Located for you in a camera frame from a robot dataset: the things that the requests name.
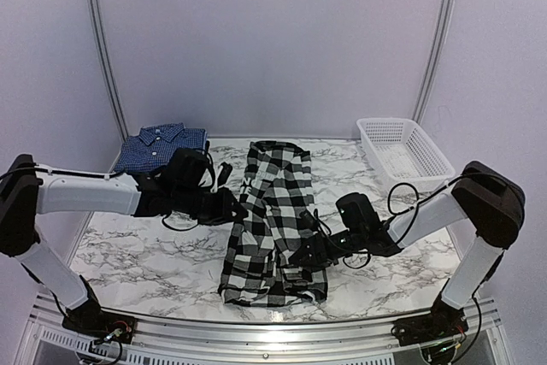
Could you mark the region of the black white plaid shirt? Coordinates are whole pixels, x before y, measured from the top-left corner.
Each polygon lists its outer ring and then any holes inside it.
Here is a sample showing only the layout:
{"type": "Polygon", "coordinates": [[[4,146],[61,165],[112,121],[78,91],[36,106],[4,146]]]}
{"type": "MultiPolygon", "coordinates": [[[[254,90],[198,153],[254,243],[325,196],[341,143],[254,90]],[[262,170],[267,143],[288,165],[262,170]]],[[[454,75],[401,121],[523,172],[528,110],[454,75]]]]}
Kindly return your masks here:
{"type": "Polygon", "coordinates": [[[232,226],[218,292],[225,304],[278,308],[326,301],[324,268],[290,257],[312,237],[301,214],[315,209],[311,155],[296,144],[250,143],[239,202],[247,216],[232,226]]]}

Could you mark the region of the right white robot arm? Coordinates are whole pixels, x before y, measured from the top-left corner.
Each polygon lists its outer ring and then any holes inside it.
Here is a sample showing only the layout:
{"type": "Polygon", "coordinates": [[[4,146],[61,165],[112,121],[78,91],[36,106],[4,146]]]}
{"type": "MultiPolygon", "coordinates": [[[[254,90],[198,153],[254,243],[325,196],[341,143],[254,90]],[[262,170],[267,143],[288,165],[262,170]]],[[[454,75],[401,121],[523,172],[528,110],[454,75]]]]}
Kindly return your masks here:
{"type": "Polygon", "coordinates": [[[338,259],[365,253],[391,257],[458,221],[469,221],[472,244],[425,316],[423,329],[440,338],[463,317],[463,308],[516,241],[525,220],[524,191],[513,181],[473,161],[461,174],[415,205],[381,220],[368,197],[352,192],[336,202],[345,229],[333,235],[308,211],[301,222],[313,230],[289,258],[299,267],[324,268],[338,259]]]}

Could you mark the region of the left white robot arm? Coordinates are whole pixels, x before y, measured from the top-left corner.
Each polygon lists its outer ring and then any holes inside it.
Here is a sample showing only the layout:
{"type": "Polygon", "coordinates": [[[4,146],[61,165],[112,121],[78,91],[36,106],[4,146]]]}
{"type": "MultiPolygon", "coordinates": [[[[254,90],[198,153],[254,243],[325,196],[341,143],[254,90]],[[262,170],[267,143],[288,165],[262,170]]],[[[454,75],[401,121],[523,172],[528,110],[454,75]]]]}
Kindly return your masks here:
{"type": "Polygon", "coordinates": [[[107,315],[88,282],[42,238],[37,215],[82,211],[148,218],[178,212],[205,226],[240,222],[248,213],[224,187],[230,173],[229,164],[216,170],[208,155],[190,149],[176,150],[167,165],[148,173],[54,169],[20,155],[1,177],[1,253],[56,297],[69,323],[102,334],[107,315]]]}

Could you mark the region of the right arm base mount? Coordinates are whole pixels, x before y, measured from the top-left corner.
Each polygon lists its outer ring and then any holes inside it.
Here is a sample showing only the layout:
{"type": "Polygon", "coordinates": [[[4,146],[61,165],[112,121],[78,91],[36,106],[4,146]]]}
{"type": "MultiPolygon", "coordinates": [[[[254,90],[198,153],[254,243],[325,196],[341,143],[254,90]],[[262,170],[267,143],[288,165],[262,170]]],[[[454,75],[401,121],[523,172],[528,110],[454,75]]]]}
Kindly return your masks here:
{"type": "Polygon", "coordinates": [[[458,315],[453,321],[431,314],[415,315],[393,322],[391,335],[400,346],[423,344],[437,339],[462,335],[469,329],[466,317],[458,315]]]}

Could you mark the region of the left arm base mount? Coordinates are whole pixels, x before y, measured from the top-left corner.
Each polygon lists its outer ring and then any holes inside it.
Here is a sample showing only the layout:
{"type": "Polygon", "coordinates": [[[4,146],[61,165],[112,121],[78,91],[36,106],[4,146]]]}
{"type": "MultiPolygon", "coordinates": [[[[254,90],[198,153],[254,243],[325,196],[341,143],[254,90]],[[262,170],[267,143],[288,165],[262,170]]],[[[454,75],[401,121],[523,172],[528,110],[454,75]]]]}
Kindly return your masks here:
{"type": "Polygon", "coordinates": [[[112,312],[102,312],[98,318],[87,323],[78,324],[74,318],[67,317],[62,321],[62,327],[94,337],[103,342],[120,342],[130,344],[137,326],[137,319],[128,315],[112,312]]]}

